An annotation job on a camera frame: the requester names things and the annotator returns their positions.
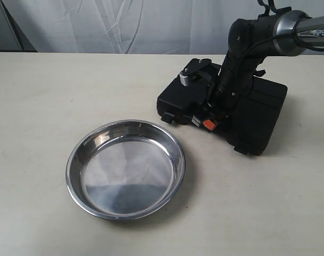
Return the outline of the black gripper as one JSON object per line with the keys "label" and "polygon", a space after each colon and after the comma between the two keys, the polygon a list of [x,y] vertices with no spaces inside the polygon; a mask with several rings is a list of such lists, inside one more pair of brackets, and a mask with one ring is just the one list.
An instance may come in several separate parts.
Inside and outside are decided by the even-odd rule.
{"label": "black gripper", "polygon": [[214,131],[218,126],[217,116],[230,115],[240,99],[251,88],[251,77],[217,77],[208,100],[204,100],[204,109],[199,109],[192,117],[196,127],[204,126]]}

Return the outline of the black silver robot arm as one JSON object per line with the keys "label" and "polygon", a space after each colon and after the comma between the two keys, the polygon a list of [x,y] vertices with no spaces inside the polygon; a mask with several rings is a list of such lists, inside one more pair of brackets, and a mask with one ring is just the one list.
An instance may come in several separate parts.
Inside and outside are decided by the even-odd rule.
{"label": "black silver robot arm", "polygon": [[228,51],[208,95],[193,115],[197,127],[228,116],[265,58],[295,57],[305,50],[324,52],[324,16],[311,18],[299,10],[237,19],[228,33]]}

